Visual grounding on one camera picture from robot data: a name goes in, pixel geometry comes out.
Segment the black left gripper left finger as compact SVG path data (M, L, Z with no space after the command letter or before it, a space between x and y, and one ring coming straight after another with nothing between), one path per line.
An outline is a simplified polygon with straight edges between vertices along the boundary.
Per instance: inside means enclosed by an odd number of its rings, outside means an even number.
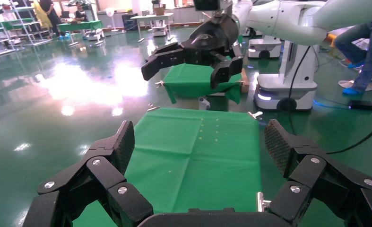
M133 123L123 121L113 136L95 141L78 162L40 183L23 225L70 227L97 201L115 225L138 226L153 206L125 177L134 147Z

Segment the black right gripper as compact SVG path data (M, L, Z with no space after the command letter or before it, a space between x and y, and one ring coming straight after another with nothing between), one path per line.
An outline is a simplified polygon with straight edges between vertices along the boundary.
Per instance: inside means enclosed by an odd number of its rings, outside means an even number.
M160 69L196 64L211 66L210 87L215 89L243 69L243 54L234 45L239 35L237 22L229 15L213 17L191 33L188 40L155 49L141 67L143 79L149 81Z

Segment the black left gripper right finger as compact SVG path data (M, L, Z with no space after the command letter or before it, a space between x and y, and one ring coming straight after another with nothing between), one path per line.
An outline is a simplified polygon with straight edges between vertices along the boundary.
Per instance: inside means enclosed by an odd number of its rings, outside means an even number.
M328 155L312 140L292 135L276 119L265 146L286 183L268 206L295 227L311 201L323 202L347 227L372 227L372 177Z

